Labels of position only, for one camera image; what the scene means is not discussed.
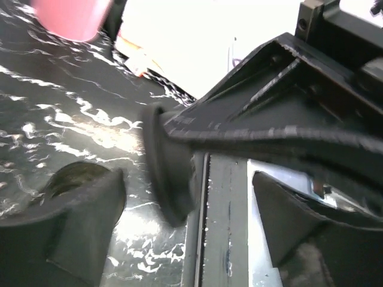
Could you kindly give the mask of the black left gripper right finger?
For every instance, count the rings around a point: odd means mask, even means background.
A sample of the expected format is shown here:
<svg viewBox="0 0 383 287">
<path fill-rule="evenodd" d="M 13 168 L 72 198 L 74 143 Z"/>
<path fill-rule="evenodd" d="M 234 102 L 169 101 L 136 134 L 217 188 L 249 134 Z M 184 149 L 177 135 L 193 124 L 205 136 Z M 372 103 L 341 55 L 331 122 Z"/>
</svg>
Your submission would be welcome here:
<svg viewBox="0 0 383 287">
<path fill-rule="evenodd" d="M 253 187 L 283 286 L 382 286 L 382 223 L 325 206 L 263 172 Z"/>
</svg>

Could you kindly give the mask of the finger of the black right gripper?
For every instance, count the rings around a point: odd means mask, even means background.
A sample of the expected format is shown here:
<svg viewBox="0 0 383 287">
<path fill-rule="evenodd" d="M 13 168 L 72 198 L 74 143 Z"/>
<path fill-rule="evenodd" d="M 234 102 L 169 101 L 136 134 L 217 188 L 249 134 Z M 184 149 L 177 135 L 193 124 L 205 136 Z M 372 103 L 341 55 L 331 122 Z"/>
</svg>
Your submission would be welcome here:
<svg viewBox="0 0 383 287">
<path fill-rule="evenodd" d="M 380 84 L 284 33 L 163 128 L 196 148 L 268 161 L 381 167 Z"/>
</svg>

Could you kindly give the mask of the single black cup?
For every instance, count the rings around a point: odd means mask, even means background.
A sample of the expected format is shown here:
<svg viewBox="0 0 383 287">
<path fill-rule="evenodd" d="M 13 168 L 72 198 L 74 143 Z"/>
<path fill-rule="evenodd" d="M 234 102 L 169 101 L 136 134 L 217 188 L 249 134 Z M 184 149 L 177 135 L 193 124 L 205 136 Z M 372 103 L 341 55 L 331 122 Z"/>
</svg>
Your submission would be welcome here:
<svg viewBox="0 0 383 287">
<path fill-rule="evenodd" d="M 59 169 L 42 189 L 37 207 L 63 209 L 88 216 L 107 216 L 117 222 L 126 202 L 124 170 L 78 161 Z"/>
</svg>

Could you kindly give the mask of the single black lid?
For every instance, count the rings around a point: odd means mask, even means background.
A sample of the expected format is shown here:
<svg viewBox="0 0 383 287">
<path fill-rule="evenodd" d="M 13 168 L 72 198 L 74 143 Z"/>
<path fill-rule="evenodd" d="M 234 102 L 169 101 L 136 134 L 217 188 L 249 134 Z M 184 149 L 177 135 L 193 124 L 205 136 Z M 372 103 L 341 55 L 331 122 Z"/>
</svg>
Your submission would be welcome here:
<svg viewBox="0 0 383 287">
<path fill-rule="evenodd" d="M 145 106 L 141 113 L 142 140 L 148 179 L 162 216 L 172 227 L 180 227 L 196 207 L 196 178 L 192 152 L 171 140 L 164 130 L 174 115 L 158 103 Z"/>
</svg>

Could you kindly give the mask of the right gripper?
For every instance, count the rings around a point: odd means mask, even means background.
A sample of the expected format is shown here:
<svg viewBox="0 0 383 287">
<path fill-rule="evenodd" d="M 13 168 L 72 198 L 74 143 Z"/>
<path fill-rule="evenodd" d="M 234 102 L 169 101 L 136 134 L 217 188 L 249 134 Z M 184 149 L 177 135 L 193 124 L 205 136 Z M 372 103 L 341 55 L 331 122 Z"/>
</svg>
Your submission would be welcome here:
<svg viewBox="0 0 383 287">
<path fill-rule="evenodd" d="M 342 11 L 339 1 L 301 2 L 295 37 L 346 77 L 382 77 L 382 28 Z"/>
</svg>

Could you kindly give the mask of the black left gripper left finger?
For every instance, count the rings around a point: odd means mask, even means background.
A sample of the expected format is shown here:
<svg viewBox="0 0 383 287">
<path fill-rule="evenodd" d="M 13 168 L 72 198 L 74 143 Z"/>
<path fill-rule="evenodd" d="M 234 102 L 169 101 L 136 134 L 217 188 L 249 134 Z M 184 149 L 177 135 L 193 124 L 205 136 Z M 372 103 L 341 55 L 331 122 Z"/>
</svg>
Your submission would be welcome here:
<svg viewBox="0 0 383 287">
<path fill-rule="evenodd" d="M 1 220 L 1 286 L 99 286 L 120 199 L 113 170 Z"/>
</svg>

